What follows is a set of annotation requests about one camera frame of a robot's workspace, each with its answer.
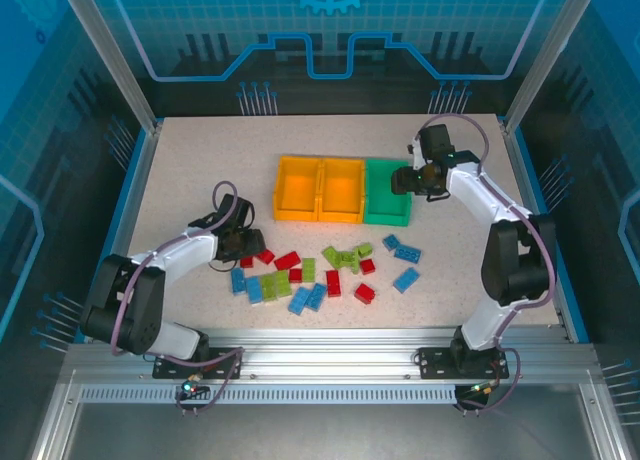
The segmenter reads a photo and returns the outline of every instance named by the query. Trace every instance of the yellow bin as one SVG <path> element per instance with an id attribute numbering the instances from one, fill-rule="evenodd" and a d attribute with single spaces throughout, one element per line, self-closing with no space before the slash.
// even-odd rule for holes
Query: yellow bin
<path id="1" fill-rule="evenodd" d="M 317 222 L 322 159 L 281 157 L 273 191 L 273 218 Z"/>
<path id="2" fill-rule="evenodd" d="M 325 158 L 320 182 L 318 221 L 362 223 L 365 162 L 356 158 Z"/>

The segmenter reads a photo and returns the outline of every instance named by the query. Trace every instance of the white robotic arm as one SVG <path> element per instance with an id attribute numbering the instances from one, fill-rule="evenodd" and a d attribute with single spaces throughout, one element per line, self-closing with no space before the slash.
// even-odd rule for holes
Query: white robotic arm
<path id="1" fill-rule="evenodd" d="M 163 318 L 164 291 L 189 271 L 214 259 L 239 260 L 265 250 L 260 230 L 244 226 L 253 206 L 239 197 L 233 205 L 233 197 L 226 195 L 217 212 L 190 223 L 179 237 L 157 250 L 130 258 L 105 258 L 80 319 L 81 331 L 110 342 L 117 330 L 117 346 L 138 355 L 148 352 L 180 360 L 207 360 L 203 358 L 209 351 L 206 335 Z M 135 282 L 133 293 L 118 322 L 130 281 Z"/>
<path id="2" fill-rule="evenodd" d="M 478 168 L 475 155 L 469 151 L 456 152 L 445 125 L 423 128 L 408 149 L 413 155 L 413 165 L 394 172 L 392 191 L 424 195 L 429 202 L 454 196 L 487 232 L 481 269 L 487 295 L 480 299 L 471 317 L 458 327 L 452 342 L 459 370 L 471 370 L 465 368 L 467 359 L 482 358 L 482 352 L 489 354 L 506 328 L 505 322 L 523 304 L 540 297 L 549 286 L 540 249 L 514 209 L 535 226 L 554 263 L 555 228 L 549 217 L 533 215 L 510 199 Z"/>

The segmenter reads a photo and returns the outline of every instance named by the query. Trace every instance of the acrylic wall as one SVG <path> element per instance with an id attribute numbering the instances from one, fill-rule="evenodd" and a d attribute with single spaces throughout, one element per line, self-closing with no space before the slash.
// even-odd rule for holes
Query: acrylic wall
<path id="1" fill-rule="evenodd" d="M 563 2 L 96 0 L 160 116 L 505 113 Z"/>
<path id="2" fill-rule="evenodd" d="M 590 339 L 604 365 L 631 358 L 636 368 L 640 364 L 637 5 L 637 0 L 592 1 L 522 124 Z"/>
<path id="3" fill-rule="evenodd" d="M 43 295 L 86 295 L 140 126 L 66 0 L 0 0 L 0 22 L 1 456 L 23 459 L 65 348 L 32 328 L 74 333 Z"/>

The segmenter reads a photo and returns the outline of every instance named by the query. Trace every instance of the green bin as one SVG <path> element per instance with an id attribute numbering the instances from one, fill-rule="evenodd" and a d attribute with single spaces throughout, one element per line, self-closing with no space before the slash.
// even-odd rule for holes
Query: green bin
<path id="1" fill-rule="evenodd" d="M 406 227 L 411 217 L 411 194 L 391 192 L 391 174 L 409 163 L 405 160 L 366 160 L 364 223 Z"/>

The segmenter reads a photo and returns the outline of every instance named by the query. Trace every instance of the lime green lego brick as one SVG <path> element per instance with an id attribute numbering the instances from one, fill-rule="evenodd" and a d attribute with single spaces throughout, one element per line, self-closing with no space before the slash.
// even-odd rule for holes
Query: lime green lego brick
<path id="1" fill-rule="evenodd" d="M 260 277 L 260 287 L 262 288 L 262 297 L 265 302 L 271 302 L 276 297 L 276 279 L 273 273 Z"/>
<path id="2" fill-rule="evenodd" d="M 327 247 L 322 251 L 322 256 L 327 259 L 327 262 L 337 270 L 340 268 L 340 254 L 333 247 Z"/>
<path id="3" fill-rule="evenodd" d="M 302 259 L 302 282 L 313 283 L 316 281 L 316 259 Z"/>
<path id="4" fill-rule="evenodd" d="M 370 243 L 363 243 L 356 247 L 356 253 L 360 258 L 368 257 L 373 253 L 373 247 Z"/>
<path id="5" fill-rule="evenodd" d="M 276 282 L 276 295 L 278 297 L 288 297 L 293 292 L 291 291 L 291 285 L 289 284 L 289 271 L 280 270 L 273 274 Z"/>
<path id="6" fill-rule="evenodd" d="M 360 255 L 358 254 L 358 249 L 354 248 L 353 249 L 353 262 L 351 262 L 351 272 L 354 275 L 357 275 L 358 272 L 360 271 Z"/>
<path id="7" fill-rule="evenodd" d="M 356 256 L 353 252 L 340 252 L 340 266 L 350 267 L 355 261 Z"/>

